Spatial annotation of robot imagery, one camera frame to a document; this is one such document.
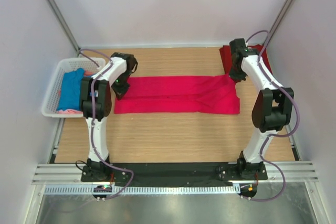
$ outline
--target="white enclosure wall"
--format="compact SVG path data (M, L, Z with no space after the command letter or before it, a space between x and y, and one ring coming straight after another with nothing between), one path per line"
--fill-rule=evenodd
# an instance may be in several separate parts
M222 45L270 29L285 0L55 0L80 46ZM255 37L261 42L263 36Z
M336 0L295 0L268 49L276 77L294 89L298 149L317 169L330 214L336 209L335 17Z
M46 0L0 0L1 223L23 223L30 183L57 120L41 114L52 71L75 51Z

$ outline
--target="folded red cloth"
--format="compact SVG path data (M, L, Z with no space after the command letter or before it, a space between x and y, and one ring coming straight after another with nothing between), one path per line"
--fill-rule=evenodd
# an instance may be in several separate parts
M238 114L239 98L228 76L133 77L114 112L203 112Z
M257 48L259 51L261 51L261 49L262 49L262 45L255 45L255 46L251 46L251 47ZM219 50L219 53L220 53L220 56L221 56L221 59L222 59L224 72L229 73L230 69L231 69L231 66L232 66L230 46L223 46ZM268 62L266 50L262 53L261 57L263 58L263 61L266 65L266 67L268 68L268 70L272 73L271 67L270 67L269 62Z

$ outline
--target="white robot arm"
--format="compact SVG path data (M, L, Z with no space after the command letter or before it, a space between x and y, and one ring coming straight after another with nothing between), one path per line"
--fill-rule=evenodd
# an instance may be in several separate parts
M83 182L97 181L97 177L104 178L104 175L105 177L110 175L110 168L100 161L92 147L92 94L90 88L92 81L100 76L95 82L95 93L93 94L95 97L96 112L93 142L99 156L107 163L110 163L109 151L106 144L106 123L107 116L112 109L111 88L115 92L117 99L121 99L130 86L127 80L136 71L137 66L138 62L134 55L115 52L111 56L111 61L102 70L92 77L84 77L81 81L79 107L88 124L90 143L87 166L83 169L83 174L85 173L85 176L82 175Z
M244 39L234 39L231 41L230 49L233 63L229 73L230 77L236 82L240 82L245 80L246 76L249 76L258 91L258 98L252 111L252 122L255 131L239 157L243 165L241 169L245 167L254 171L262 163L260 149L266 137L271 133L277 134L278 131L290 122L292 104L277 88L277 86L282 88L283 86L266 68L263 59L260 58L260 61L258 61L259 52L256 49L248 48ZM294 96L292 88L284 88L284 90L291 97ZM269 138L263 152L267 150L273 137L270 136Z

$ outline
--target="white basket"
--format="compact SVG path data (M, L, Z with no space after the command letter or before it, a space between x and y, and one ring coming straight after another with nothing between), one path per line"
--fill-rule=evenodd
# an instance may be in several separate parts
M58 114L56 109L59 102L59 91L61 89L64 73L75 71L78 68L83 68L87 71L97 73L105 66L105 60L102 58L92 58L100 67L97 66L86 58L70 58L61 60L54 72L51 83L49 84L46 96L42 105L42 114L52 118L81 118L83 113L80 114Z

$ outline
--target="wooden table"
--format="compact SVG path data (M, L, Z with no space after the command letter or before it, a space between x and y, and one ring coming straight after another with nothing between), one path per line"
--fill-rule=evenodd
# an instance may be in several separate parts
M224 74L219 48L104 49L134 54L134 76L215 76ZM237 84L239 115L203 113L113 114L108 117L107 145L114 162L231 162L247 145L254 126L251 112L257 91L250 80ZM56 163L86 161L88 128L84 118L66 119ZM275 138L266 158L293 161L288 138Z

